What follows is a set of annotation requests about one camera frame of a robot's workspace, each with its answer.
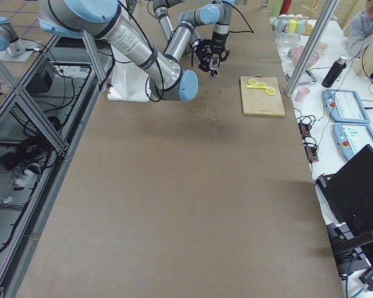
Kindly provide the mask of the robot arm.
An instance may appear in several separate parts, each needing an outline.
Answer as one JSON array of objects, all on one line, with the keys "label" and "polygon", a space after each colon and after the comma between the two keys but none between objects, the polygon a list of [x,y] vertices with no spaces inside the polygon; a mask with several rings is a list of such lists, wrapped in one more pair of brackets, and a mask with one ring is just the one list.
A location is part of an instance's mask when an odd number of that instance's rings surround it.
[{"label": "robot arm", "polygon": [[213,1],[197,9],[184,11],[174,28],[168,10],[181,1],[153,1],[152,8],[167,39],[164,55],[179,61],[183,55],[196,56],[206,72],[217,70],[228,58],[226,41],[234,1]]},{"label": "robot arm", "polygon": [[182,57],[196,27],[214,24],[221,11],[214,4],[185,11],[164,53],[141,36],[123,16],[117,1],[39,1],[40,27],[70,38],[89,33],[107,41],[150,77],[150,90],[159,99],[191,101],[199,82],[192,70],[183,70]]}]

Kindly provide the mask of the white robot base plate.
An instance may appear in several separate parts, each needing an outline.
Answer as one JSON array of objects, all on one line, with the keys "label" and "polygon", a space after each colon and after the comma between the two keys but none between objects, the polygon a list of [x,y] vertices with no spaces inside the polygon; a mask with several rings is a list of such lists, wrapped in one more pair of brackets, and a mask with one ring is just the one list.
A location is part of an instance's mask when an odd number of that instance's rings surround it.
[{"label": "white robot base plate", "polygon": [[146,86],[149,76],[132,63],[116,63],[108,92],[110,101],[148,102],[150,89]]}]

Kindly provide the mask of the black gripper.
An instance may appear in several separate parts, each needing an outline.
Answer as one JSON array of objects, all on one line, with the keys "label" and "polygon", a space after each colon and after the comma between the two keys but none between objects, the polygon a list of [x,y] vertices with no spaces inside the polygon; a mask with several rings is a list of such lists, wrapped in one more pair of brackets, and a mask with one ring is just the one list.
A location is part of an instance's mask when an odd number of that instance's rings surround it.
[{"label": "black gripper", "polygon": [[219,63],[222,64],[228,59],[230,50],[226,48],[226,41],[228,33],[218,33],[213,31],[211,38],[211,50],[213,53],[219,55]]},{"label": "black gripper", "polygon": [[205,73],[211,73],[211,40],[206,38],[199,40],[197,46],[195,47],[195,54],[199,59],[198,68]]}]

